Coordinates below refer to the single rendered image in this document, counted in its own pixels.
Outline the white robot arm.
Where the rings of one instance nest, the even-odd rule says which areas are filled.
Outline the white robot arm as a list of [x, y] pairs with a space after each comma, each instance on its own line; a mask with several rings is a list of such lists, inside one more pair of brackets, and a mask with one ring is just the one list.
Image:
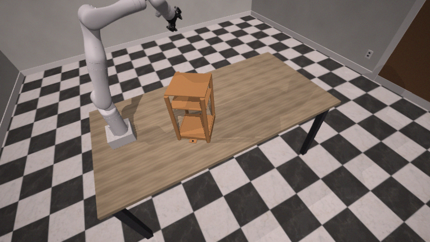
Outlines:
[[[82, 5], [78, 10], [78, 18], [84, 38], [87, 70], [94, 86], [90, 98], [114, 136], [124, 135], [127, 133], [128, 127], [112, 102], [108, 63], [101, 41], [100, 29], [118, 19], [146, 9], [146, 1], [119, 0], [107, 7], [95, 8], [91, 5]], [[175, 11], [165, 0], [148, 1], [156, 9], [156, 17], [161, 17], [162, 15], [166, 20], [174, 18]]]

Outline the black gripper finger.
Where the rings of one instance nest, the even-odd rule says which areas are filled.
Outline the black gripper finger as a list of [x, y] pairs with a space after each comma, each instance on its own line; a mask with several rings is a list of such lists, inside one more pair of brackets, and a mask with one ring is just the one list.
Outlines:
[[181, 16], [181, 10], [179, 9], [179, 7], [174, 7], [175, 8], [175, 11], [177, 11], [178, 13], [177, 13], [177, 18], [179, 18], [179, 19], [182, 19], [182, 16]]
[[167, 26], [167, 29], [169, 29], [170, 31], [172, 31], [172, 32], [174, 32], [174, 31], [177, 31], [177, 29], [175, 28], [175, 26], [176, 26], [176, 21], [174, 21], [173, 22], [174, 23], [174, 25], [172, 24], [170, 24], [169, 23], [169, 25]]

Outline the wooden shelving unit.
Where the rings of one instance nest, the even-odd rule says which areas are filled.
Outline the wooden shelving unit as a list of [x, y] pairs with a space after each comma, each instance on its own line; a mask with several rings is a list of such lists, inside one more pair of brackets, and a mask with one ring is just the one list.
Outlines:
[[[168, 96], [174, 96], [172, 102]], [[212, 115], [207, 115], [206, 111], [209, 97]], [[178, 140], [186, 138], [190, 139], [189, 143], [196, 143], [197, 140], [210, 143], [216, 117], [212, 73], [177, 71], [164, 94], [164, 99]], [[180, 129], [173, 109], [185, 110]], [[202, 111], [202, 114], [189, 114], [189, 110]]]

